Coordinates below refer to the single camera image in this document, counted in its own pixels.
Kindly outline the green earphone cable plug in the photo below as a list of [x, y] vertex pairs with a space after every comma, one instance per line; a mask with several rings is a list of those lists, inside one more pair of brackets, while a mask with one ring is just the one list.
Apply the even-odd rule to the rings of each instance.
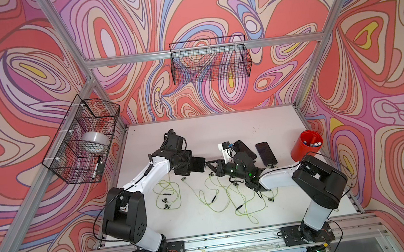
[[275, 190], [267, 190], [267, 191], [256, 191], [256, 194], [258, 195], [258, 197], [260, 197], [261, 199], [263, 199], [264, 201], [268, 201], [268, 202], [275, 202], [275, 199], [278, 196], [278, 189]]

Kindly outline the blue-cased smartphone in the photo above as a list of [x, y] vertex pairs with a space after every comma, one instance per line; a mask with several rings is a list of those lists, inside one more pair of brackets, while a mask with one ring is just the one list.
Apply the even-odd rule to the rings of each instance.
[[262, 160], [265, 167], [277, 165], [278, 161], [267, 142], [257, 143], [255, 145], [255, 148], [258, 151], [260, 159]]

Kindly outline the grey-edged smartphone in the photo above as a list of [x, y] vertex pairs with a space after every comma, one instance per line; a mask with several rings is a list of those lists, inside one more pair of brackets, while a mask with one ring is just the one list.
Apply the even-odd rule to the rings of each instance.
[[195, 173], [205, 172], [206, 159], [204, 157], [193, 157], [191, 161], [191, 171]]

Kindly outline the black smartphone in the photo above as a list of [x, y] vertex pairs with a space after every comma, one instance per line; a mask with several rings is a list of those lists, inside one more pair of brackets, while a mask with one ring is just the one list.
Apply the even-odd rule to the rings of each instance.
[[246, 155], [249, 158], [253, 159], [254, 161], [257, 159], [257, 155], [252, 150], [250, 150], [250, 148], [246, 144], [244, 144], [244, 142], [242, 142], [241, 140], [237, 140], [236, 142], [234, 142], [233, 150], [236, 153], [239, 152], [246, 153]]

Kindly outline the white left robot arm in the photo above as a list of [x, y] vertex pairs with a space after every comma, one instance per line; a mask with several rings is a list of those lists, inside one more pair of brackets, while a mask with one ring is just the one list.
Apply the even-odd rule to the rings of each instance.
[[166, 237], [147, 225], [145, 194], [173, 171], [187, 177], [205, 171], [205, 158], [194, 157], [186, 139], [172, 129], [164, 135], [161, 147], [149, 154], [149, 164], [122, 188], [112, 188], [106, 198], [102, 234], [136, 247], [135, 252], [170, 251]]

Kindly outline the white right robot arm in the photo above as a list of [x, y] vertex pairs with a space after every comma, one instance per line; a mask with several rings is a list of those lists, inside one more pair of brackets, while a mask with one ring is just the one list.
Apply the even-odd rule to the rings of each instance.
[[348, 177], [315, 154], [308, 153], [297, 164], [268, 172], [258, 168], [244, 152], [235, 154], [230, 162], [222, 159], [205, 164], [216, 177], [234, 178], [258, 195], [282, 187], [300, 188], [311, 202], [303, 220], [295, 227], [297, 243], [327, 243], [335, 239], [327, 221], [345, 195]]

